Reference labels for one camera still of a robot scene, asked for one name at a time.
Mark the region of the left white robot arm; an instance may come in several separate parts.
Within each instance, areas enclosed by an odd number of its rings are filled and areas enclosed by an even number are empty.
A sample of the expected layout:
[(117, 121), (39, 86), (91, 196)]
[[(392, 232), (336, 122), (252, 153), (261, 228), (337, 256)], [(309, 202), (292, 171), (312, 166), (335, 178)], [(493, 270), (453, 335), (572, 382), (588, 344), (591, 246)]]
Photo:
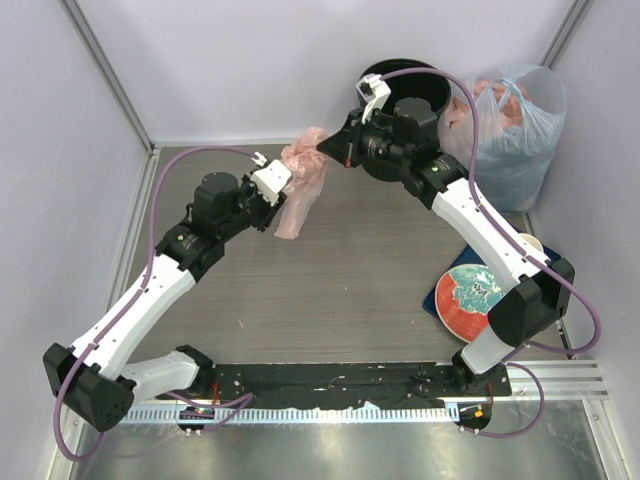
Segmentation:
[(89, 331), (71, 346), (53, 344), (44, 354), (54, 395), (99, 432), (115, 427), (141, 401), (172, 391), (193, 399), (213, 385), (213, 362), (184, 345), (137, 364), (129, 359), (168, 308), (194, 287), (246, 229), (266, 230), (283, 205), (288, 170), (270, 166), (243, 178), (205, 176), (185, 217), (166, 232), (151, 267)]

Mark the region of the black plastic trash bin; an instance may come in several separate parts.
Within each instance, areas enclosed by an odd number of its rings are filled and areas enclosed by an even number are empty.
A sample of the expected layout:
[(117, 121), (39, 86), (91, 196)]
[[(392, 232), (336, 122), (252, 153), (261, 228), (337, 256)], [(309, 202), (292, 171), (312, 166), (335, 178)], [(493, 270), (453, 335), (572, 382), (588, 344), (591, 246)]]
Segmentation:
[[(362, 73), (362, 77), (380, 74), (391, 89), (381, 111), (395, 117), (392, 152), (399, 163), (404, 153), (411, 160), (440, 153), (437, 122), (449, 103), (451, 87), (432, 69), (432, 65), (423, 61), (395, 58), (379, 61)], [(381, 181), (400, 180), (400, 169), (364, 170)]]

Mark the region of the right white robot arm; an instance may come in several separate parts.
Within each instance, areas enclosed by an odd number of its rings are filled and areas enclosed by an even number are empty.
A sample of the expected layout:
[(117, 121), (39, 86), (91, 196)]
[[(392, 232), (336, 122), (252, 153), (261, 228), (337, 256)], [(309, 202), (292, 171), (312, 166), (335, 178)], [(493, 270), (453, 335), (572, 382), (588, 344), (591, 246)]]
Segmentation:
[(533, 248), (495, 211), (467, 169), (441, 150), (437, 125), (428, 101), (405, 98), (390, 115), (351, 111), (317, 149), (346, 168), (361, 166), (376, 179), (401, 182), (492, 271), (504, 295), (489, 310), (487, 327), (452, 358), (453, 386), (472, 395), (507, 356), (564, 316), (575, 270)]

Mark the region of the pink plastic trash bag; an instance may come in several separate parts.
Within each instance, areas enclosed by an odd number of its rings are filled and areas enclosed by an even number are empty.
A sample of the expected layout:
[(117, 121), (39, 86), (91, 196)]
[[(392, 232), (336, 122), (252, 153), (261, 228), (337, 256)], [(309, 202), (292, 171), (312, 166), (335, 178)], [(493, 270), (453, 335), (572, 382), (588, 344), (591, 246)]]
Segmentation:
[(308, 128), (300, 137), (281, 151), (281, 162), (292, 174), (284, 189), (287, 196), (274, 236), (294, 240), (324, 186), (330, 158), (317, 146), (328, 134), (319, 127)]

